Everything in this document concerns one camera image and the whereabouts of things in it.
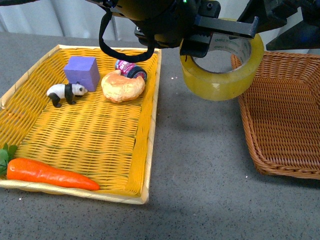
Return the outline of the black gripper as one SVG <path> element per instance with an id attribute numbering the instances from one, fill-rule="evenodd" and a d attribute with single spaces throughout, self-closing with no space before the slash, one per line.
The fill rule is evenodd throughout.
<path id="1" fill-rule="evenodd" d="M 129 19 L 138 28 L 134 34 L 143 45 L 153 39 L 156 48 L 180 45 L 181 56 L 204 58 L 213 35 L 254 39 L 259 18 L 252 23 L 218 18 L 216 0 L 92 0 L 106 13 Z"/>

